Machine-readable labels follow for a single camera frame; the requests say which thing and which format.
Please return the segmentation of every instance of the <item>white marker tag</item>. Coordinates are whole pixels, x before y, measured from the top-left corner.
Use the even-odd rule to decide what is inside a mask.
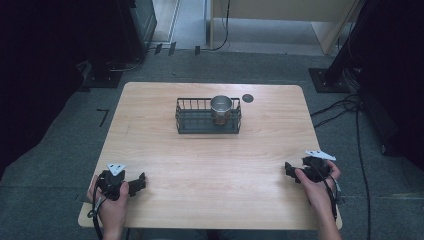
[[[309,150],[306,150],[305,153],[308,154],[308,155],[310,155],[310,156],[312,156],[312,157],[317,157],[317,158],[322,158],[322,159],[328,159],[328,160],[331,160],[331,161],[336,161],[336,157],[330,156],[330,155],[328,155],[327,153],[325,153],[325,152],[323,152],[321,150],[318,150],[318,151],[309,151]]]
[[[108,163],[107,168],[112,173],[113,176],[117,176],[127,165],[118,164],[118,163]]]

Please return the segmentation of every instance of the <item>silver cup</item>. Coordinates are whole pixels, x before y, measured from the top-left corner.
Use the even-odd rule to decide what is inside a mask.
[[[233,101],[231,98],[223,95],[218,95],[211,100],[211,110],[213,122],[217,125],[224,125],[228,122],[231,116],[231,107]]]

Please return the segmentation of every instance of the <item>wire rack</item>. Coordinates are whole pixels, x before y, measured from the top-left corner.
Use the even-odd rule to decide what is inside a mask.
[[[240,131],[241,107],[239,98],[231,98],[232,106],[226,124],[215,124],[210,108],[211,98],[178,98],[175,118],[178,133],[233,133]]]

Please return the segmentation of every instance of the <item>hand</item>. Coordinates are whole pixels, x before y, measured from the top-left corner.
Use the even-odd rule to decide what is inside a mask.
[[[341,173],[332,161],[327,161],[331,168],[330,175],[336,180]],[[312,205],[312,209],[317,215],[319,239],[341,239],[340,233],[334,221],[330,197],[326,186],[323,182],[312,182],[300,169],[296,169],[295,173],[305,189],[306,196]],[[328,186],[333,190],[334,181],[327,178]]]
[[[94,176],[91,182],[90,190],[87,192],[87,197],[93,202],[93,192],[97,182],[98,176]],[[103,223],[103,239],[121,239],[122,230],[124,229],[125,220],[127,218],[127,201],[128,201],[129,185],[127,182],[122,183],[119,199],[112,201],[107,199],[99,209],[99,217]],[[95,202],[105,196],[97,190]]]

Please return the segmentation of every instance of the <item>metal basket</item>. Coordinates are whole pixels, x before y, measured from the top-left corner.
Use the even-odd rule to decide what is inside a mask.
[[[215,124],[216,117],[210,108],[211,98],[178,98],[175,118],[178,133],[233,133],[240,131],[241,107],[239,98],[231,98],[233,104],[227,123]]]

